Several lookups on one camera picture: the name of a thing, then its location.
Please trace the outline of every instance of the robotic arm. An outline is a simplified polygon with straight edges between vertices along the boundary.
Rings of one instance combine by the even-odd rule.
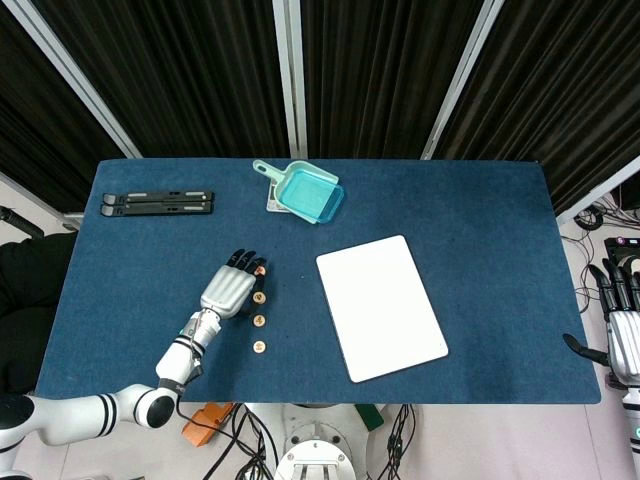
[[[207,346],[220,331],[220,320],[236,315],[256,285],[264,281],[265,263],[255,252],[238,250],[222,266],[200,297],[195,312],[156,366],[156,388],[131,385],[117,393],[68,400],[0,395],[0,479],[29,480],[11,470],[17,447],[36,430],[47,445],[64,445],[109,435],[121,421],[148,428],[167,423],[186,385],[202,373]]]
[[[600,303],[607,326],[608,352],[581,345],[569,334],[565,343],[578,355],[611,367],[613,379],[608,383],[628,391],[622,399],[628,420],[629,438],[636,476],[640,480],[640,273],[632,273],[609,260],[603,260],[609,276],[595,265],[589,272],[596,279]]]

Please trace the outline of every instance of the dustpan handle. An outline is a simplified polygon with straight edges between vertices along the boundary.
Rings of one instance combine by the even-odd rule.
[[[278,170],[275,167],[272,167],[267,162],[263,162],[262,160],[254,160],[253,161],[253,169],[264,175],[265,177],[269,177],[272,180],[275,180],[276,183],[282,181],[284,178],[284,172]]]

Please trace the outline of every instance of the teal dustpan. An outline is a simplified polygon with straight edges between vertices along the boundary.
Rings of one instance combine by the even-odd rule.
[[[309,223],[331,221],[344,197],[338,177],[301,160],[291,162],[283,172],[262,160],[253,169],[272,179],[276,201]]]

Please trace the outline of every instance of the blue felt mat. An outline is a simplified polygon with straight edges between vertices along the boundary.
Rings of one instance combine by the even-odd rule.
[[[279,167],[285,160],[274,160]],[[584,341],[539,165],[498,161],[318,160],[345,201],[327,225],[265,211],[268,180],[245,159],[100,164],[37,394],[156,385],[155,365],[216,269],[238,248],[269,260],[267,325],[225,321],[186,400],[320,403],[594,403]],[[209,189],[205,216],[106,218],[102,194]],[[402,234],[449,356],[349,380],[317,255]],[[389,319],[393,328],[393,319]],[[256,340],[267,343],[253,353]]]

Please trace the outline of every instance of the white plate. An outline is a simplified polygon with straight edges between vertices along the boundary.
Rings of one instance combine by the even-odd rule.
[[[316,262],[353,382],[449,353],[402,235],[320,255]]]

